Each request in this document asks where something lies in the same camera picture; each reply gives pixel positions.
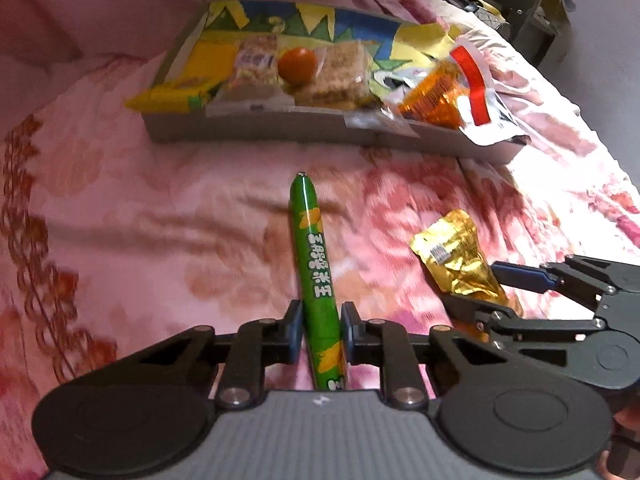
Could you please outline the person's right hand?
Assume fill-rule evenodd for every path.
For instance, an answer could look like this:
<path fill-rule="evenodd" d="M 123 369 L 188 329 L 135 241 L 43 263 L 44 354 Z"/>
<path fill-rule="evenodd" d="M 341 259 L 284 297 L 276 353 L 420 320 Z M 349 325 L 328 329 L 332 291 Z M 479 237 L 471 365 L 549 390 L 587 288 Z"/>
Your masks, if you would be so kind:
<path fill-rule="evenodd" d="M 611 447 L 601 456 L 598 471 L 602 479 L 639 478 L 639 399 L 615 416 Z"/>

